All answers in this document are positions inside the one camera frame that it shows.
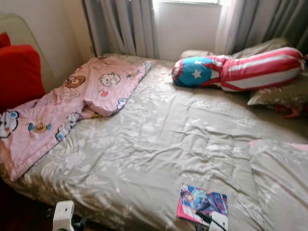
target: red pillow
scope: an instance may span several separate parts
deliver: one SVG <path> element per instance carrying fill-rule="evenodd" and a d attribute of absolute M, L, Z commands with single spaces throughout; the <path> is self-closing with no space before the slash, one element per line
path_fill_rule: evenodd
<path fill-rule="evenodd" d="M 10 46 L 11 42 L 7 33 L 0 34 L 0 47 Z"/>
<path fill-rule="evenodd" d="M 41 98 L 39 54 L 30 45 L 0 48 L 0 112 Z"/>

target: blue fabric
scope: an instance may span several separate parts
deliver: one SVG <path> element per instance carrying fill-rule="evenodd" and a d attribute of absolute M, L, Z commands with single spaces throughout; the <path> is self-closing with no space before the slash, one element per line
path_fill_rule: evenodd
<path fill-rule="evenodd" d="M 195 87 L 211 79 L 212 70 L 203 64 L 212 63 L 212 59 L 192 57 L 183 60 L 182 73 L 175 83 L 179 86 Z"/>

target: window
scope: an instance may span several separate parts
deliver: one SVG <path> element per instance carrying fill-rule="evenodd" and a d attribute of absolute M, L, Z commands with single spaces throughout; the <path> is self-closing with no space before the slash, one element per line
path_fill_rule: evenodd
<path fill-rule="evenodd" d="M 220 0 L 161 0 L 167 2 L 181 2 L 181 3 L 212 3 L 219 4 Z"/>

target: headboard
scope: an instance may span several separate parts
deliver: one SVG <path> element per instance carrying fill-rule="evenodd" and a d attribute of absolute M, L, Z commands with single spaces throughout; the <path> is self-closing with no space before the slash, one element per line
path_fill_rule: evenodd
<path fill-rule="evenodd" d="M 42 82 L 46 92 L 54 87 L 54 76 L 43 55 L 38 43 L 36 42 L 30 28 L 22 17 L 9 13 L 0 16 L 0 31 L 6 32 L 10 38 L 11 44 L 31 45 L 40 56 Z"/>

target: striped pillow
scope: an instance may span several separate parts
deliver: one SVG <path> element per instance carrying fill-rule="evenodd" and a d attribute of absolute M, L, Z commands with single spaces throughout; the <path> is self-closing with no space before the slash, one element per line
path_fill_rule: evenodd
<path fill-rule="evenodd" d="M 218 85 L 224 91 L 245 91 L 289 83 L 302 69 L 303 55 L 284 47 L 242 59 L 225 55 L 181 59 L 172 69 L 172 78 L 180 86 Z"/>

